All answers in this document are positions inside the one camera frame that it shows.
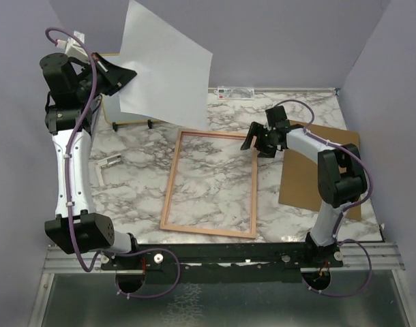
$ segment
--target lavender wall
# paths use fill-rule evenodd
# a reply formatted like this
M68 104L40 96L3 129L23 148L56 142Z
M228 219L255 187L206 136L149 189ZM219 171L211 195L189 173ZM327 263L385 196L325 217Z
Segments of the lavender wall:
M376 181L372 201L397 241L416 299L416 0L393 0L342 87L349 128Z
M47 0L0 1L0 326L27 326L55 214L57 171L44 125Z
M90 48L119 52L127 0L49 0ZM138 0L213 56L210 86L341 87L389 0Z

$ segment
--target wooden frame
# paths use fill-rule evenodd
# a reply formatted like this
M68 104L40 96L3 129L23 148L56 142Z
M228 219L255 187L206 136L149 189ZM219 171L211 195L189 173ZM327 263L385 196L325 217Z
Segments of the wooden frame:
M251 201L250 201L250 231L235 232L232 230L221 230L212 228L195 228L178 225L168 225L168 214L170 213L170 204L172 202L173 186L175 185L175 177L177 172L177 166L179 161L179 155L181 153L181 143L184 135L189 136L202 136L208 138L226 138L229 140L245 140L246 134L235 133L229 131L194 131L194 130L181 130L178 133L175 156L173 157L172 168L170 169L170 176L168 178L166 200L164 202L164 208L162 209L162 216L160 222L161 230L172 230L174 232L187 232L196 234L208 234L217 236L232 236L232 237L244 237L244 238L256 238L256 187L257 187L257 158L258 152L253 147L252 143L252 184L251 184Z

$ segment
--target mounting bolt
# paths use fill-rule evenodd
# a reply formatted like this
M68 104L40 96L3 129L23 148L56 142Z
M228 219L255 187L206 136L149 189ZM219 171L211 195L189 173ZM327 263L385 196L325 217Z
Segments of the mounting bolt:
M110 258L108 258L106 255L103 255L100 257L100 263L107 264L110 262Z
M343 254L340 251L335 252L333 254L333 257L337 261L342 261L343 260Z
M290 262L291 258L290 258L290 256L289 256L289 255L284 254L284 255L281 257L281 260L282 260L283 262L287 263L287 262Z
M160 264L161 262L162 262L162 260L164 259L164 257L162 256L162 254L161 253L157 253L157 254L155 254L155 256L153 257L153 261L156 263L156 264Z

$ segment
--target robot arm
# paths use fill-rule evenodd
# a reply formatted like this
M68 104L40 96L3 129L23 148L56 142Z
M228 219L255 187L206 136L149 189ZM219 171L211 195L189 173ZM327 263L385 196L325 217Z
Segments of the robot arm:
M281 151L297 151L318 165L318 192L323 201L310 237L318 247L332 245L340 228L338 217L342 210L358 201L367 190L362 167L341 150L310 137L302 125L290 125L283 106L266 110L266 116L269 128L253 122L241 150L250 148L256 136L255 147L260 151L259 157L274 157L280 146ZM342 147L359 157L354 144ZM341 173L340 167L346 168L346 172Z
M73 253L68 223L68 206L71 206L74 231L81 253L98 249L126 253L132 250L134 237L114 231L111 219L96 213L91 196L88 159L94 125L97 122L91 111L76 131L72 143L69 161L71 201L68 202L66 197L65 150L91 92L91 66L80 60L80 57L82 58L69 57L58 52L45 56L40 61L50 89L49 97L52 97L55 103L49 105L48 101L46 105L46 126L52 134L57 154L59 184L56 219L45 223L45 231L63 251L67 254ZM136 76L136 72L113 65L97 53L93 53L92 57L98 73L96 97L100 94L113 95ZM79 74L75 72L73 64L81 66Z

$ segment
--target white paper sheet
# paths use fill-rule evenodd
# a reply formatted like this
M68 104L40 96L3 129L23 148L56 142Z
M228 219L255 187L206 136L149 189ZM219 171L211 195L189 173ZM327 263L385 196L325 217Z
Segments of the white paper sheet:
M130 0L120 57L138 74L120 91L122 112L207 129L212 53Z

